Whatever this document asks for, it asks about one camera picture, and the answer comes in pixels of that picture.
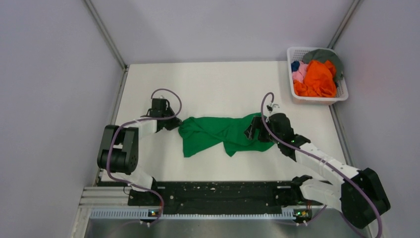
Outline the green t-shirt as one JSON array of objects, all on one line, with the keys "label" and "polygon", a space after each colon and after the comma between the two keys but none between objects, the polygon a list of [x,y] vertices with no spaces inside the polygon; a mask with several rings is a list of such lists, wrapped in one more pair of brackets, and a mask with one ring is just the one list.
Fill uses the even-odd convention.
[{"label": "green t-shirt", "polygon": [[183,140],[183,155],[192,157],[219,143],[223,144],[225,153],[232,157],[236,152],[258,151],[270,149],[274,143],[261,142],[245,136],[246,129],[254,117],[260,113],[249,114],[243,118],[189,117],[178,128]]}]

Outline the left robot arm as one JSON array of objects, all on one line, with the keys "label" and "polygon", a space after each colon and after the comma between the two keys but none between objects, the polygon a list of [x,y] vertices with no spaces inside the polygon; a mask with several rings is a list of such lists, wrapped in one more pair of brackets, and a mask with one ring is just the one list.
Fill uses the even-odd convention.
[{"label": "left robot arm", "polygon": [[147,205],[164,206],[157,190],[156,180],[142,170],[136,170],[139,161],[139,142],[162,129],[173,130],[182,121],[165,98],[153,98],[147,114],[138,120],[121,126],[107,125],[104,128],[97,165],[111,179],[131,187],[130,195],[140,198]]}]

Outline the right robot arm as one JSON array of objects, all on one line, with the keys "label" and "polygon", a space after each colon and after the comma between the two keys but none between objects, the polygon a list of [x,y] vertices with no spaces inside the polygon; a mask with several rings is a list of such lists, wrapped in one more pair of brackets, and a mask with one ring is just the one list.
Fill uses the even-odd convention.
[{"label": "right robot arm", "polygon": [[253,116],[244,134],[247,139],[275,143],[284,156],[324,179],[319,181],[308,175],[293,178],[290,197],[294,203],[312,200],[327,205],[358,229],[390,210],[391,204],[374,170],[357,169],[322,152],[294,132],[285,114]]}]

